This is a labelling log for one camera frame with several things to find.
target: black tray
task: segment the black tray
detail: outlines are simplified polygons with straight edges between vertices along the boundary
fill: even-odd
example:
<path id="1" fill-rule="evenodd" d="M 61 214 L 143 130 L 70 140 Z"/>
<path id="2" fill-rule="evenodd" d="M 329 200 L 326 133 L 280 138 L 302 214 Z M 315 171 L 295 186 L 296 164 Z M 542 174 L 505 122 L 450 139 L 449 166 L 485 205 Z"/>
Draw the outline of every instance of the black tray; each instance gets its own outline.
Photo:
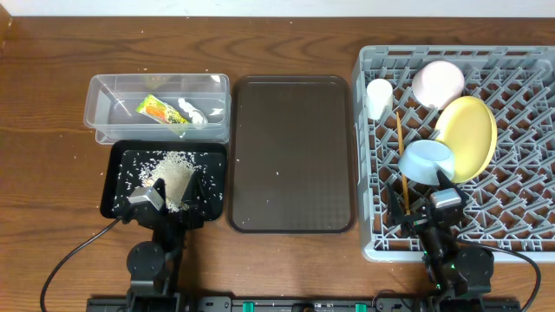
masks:
<path id="1" fill-rule="evenodd" d="M 210 199 L 212 213 L 205 216 L 205 221 L 212 221 L 218 218 L 223 210 L 223 197 L 225 189 L 225 169 L 227 165 L 227 151 L 224 146 L 215 143 L 181 143 L 181 142 L 151 142 L 141 140 L 121 140 L 112 146 L 108 171 L 104 182 L 104 191 L 100 205 L 101 214 L 104 218 L 119 217 L 116 205 L 126 205 L 127 197 L 133 192 L 134 188 L 141 186 L 139 179 L 140 167 L 133 166 L 130 161 L 124 160 L 124 153 L 127 151 L 137 151 L 139 153 L 164 151 L 164 152 L 190 152 L 196 153 L 194 165 L 206 165 L 206 173 L 202 173 L 203 182 L 209 183 L 210 190 L 206 188 L 206 196 Z M 140 158 L 160 158 L 155 153 L 148 153 L 144 156 L 137 156 L 138 163 Z M 131 183 L 129 190 L 126 182 Z"/>
<path id="2" fill-rule="evenodd" d="M 339 233 L 356 220 L 349 86 L 249 76 L 234 89 L 227 218 L 246 233 Z"/>

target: orange stick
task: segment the orange stick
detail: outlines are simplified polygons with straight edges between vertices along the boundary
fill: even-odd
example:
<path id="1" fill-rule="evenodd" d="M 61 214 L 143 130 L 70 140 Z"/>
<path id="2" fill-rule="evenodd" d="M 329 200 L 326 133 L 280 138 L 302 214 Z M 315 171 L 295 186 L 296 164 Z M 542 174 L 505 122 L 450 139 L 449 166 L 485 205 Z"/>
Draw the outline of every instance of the orange stick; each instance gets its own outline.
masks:
<path id="1" fill-rule="evenodd" d="M 401 157 L 405 151 L 405 146 L 402 144 L 402 127 L 401 118 L 399 117 L 399 112 L 397 112 L 397 137 L 399 137 L 399 156 Z M 410 207 L 408 205 L 408 182 L 407 177 L 402 174 L 402 196 L 405 200 L 405 210 L 407 214 L 410 214 Z"/>

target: yellow oval dish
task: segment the yellow oval dish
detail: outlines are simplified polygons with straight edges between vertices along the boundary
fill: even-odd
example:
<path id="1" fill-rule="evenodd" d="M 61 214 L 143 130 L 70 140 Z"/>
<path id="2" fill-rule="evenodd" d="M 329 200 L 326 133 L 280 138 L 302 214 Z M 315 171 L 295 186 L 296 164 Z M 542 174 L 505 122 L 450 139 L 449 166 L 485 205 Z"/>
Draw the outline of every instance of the yellow oval dish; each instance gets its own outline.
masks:
<path id="1" fill-rule="evenodd" d="M 454 154 L 454 183 L 477 177 L 492 160 L 497 146 L 497 125 L 484 101 L 463 96 L 447 106 L 437 120 L 435 139 Z"/>

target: transparent bin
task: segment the transparent bin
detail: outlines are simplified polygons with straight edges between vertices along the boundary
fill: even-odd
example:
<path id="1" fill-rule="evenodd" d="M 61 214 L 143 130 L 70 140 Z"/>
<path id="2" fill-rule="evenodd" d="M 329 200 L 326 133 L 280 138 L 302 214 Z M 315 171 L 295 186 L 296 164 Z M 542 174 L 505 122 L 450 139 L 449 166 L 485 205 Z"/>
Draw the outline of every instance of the transparent bin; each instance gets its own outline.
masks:
<path id="1" fill-rule="evenodd" d="M 202 111 L 208 124 L 163 125 L 135 109 L 149 95 L 175 108 L 178 99 Z M 229 78 L 222 74 L 96 75 L 91 79 L 85 106 L 85 126 L 96 129 L 96 141 L 117 140 L 198 141 L 229 140 L 231 96 Z"/>

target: pile of white grains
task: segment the pile of white grains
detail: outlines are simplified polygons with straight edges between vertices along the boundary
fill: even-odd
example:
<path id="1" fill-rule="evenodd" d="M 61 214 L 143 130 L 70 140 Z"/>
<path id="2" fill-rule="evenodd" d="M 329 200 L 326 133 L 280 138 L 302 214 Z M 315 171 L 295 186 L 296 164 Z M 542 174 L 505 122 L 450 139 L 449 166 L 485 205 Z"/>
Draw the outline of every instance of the pile of white grains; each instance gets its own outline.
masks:
<path id="1" fill-rule="evenodd" d="M 170 212 L 187 209 L 181 198 L 189 184 L 189 179 L 200 166 L 193 166 L 194 154 L 187 152 L 152 152 L 165 154 L 162 160 L 150 159 L 140 164 L 139 179 L 143 186 L 150 186 L 157 179 L 166 183 L 166 206 Z"/>

